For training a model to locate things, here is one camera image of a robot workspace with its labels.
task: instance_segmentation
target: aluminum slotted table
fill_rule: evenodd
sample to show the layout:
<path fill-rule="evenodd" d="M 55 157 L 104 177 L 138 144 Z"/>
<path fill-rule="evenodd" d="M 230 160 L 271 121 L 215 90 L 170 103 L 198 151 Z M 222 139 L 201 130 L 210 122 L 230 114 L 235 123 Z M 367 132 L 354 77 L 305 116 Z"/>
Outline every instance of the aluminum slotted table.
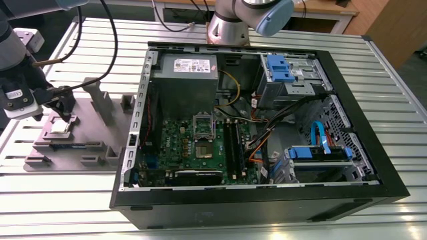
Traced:
<path fill-rule="evenodd" d="M 173 33 L 158 22 L 116 20 L 119 54 L 100 89 L 111 98 L 135 94 L 143 71 L 147 42 L 206 43 L 206 27 Z M 185 24 L 171 23 L 182 28 Z M 107 19 L 87 18 L 75 54 L 44 69 L 54 85 L 79 84 L 100 76 L 111 62 L 114 36 Z M 52 58 L 75 44 L 72 23 Z M 427 239 L 427 112 L 377 46 L 361 36 L 282 31 L 274 37 L 250 32 L 253 46 L 330 51 L 361 108 L 377 132 L 411 196 L 374 206 L 335 222 L 139 231 L 111 211 L 114 172 L 26 172 L 42 122 L 12 120 L 0 137 L 0 238 L 91 239 Z M 82 89 L 78 98 L 88 97 Z"/>

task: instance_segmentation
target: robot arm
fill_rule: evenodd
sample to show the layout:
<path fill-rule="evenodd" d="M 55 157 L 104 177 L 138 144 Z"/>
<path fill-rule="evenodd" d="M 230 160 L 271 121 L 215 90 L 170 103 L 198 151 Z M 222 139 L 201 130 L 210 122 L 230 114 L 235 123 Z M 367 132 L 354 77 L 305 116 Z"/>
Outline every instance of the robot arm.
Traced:
<path fill-rule="evenodd" d="M 221 45 L 246 45 L 249 26 L 261 35 L 273 36 L 287 24 L 293 12 L 293 0 L 217 0 L 209 41 Z"/>
<path fill-rule="evenodd" d="M 60 96 L 47 81 L 32 54 L 12 30 L 8 20 L 58 10 L 70 10 L 90 0 L 0 0 L 0 107 L 10 119 L 43 116 L 42 105 L 52 108 L 67 121 L 75 106 L 72 92 Z"/>

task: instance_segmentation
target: motherboard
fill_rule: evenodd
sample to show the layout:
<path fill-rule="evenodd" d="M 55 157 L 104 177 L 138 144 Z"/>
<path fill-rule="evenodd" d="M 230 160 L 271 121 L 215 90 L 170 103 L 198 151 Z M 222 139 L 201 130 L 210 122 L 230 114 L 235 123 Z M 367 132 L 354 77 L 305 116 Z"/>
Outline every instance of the motherboard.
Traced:
<path fill-rule="evenodd" d="M 250 139 L 246 121 L 210 121 L 209 116 L 164 120 L 160 153 L 144 156 L 147 168 L 140 172 L 140 184 L 186 186 L 186 181 L 175 181 L 179 175 L 191 175 L 197 182 L 202 181 L 201 185 L 215 182 L 219 185 L 257 184 L 257 166 L 245 162 L 243 147 Z"/>

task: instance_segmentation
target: green motherboard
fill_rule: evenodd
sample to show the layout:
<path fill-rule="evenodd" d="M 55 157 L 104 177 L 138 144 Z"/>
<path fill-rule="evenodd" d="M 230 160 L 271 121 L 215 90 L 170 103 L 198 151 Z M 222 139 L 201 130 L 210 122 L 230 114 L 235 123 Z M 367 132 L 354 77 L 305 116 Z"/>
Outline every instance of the green motherboard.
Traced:
<path fill-rule="evenodd" d="M 237 132 L 239 136 L 237 138 L 239 137 L 241 144 L 243 145 L 251 139 L 250 125 L 246 121 L 233 124 L 238 126 Z M 231 147 L 226 143 L 225 129 L 227 126 L 227 122 L 214 121 L 214 124 L 211 124 L 205 119 L 197 122 L 197 127 L 194 127 L 193 119 L 163 121 L 160 153 L 156 158 L 156 167 L 150 173 L 152 178 L 150 186 L 166 187 L 168 183 L 162 175 L 182 170 L 222 171 L 222 185 L 258 183 L 257 166 L 253 164 L 250 167 L 247 161 L 245 163 L 243 175 L 234 176 L 229 172 L 231 163 L 227 161 L 227 154 Z M 210 132 L 214 133 L 210 139 L 202 138 L 195 140 L 195 133 Z"/>

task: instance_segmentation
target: ram slot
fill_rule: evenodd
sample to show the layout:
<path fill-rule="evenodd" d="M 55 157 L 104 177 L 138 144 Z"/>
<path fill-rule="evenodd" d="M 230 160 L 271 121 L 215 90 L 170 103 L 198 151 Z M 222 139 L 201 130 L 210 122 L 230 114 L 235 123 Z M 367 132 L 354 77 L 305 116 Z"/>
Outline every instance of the ram slot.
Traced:
<path fill-rule="evenodd" d="M 223 124 L 223 133 L 225 133 L 225 150 L 226 150 L 226 163 L 227 163 L 227 173 L 230 179 L 237 179 L 237 159 L 234 151 L 234 128 L 231 123 L 225 122 Z"/>

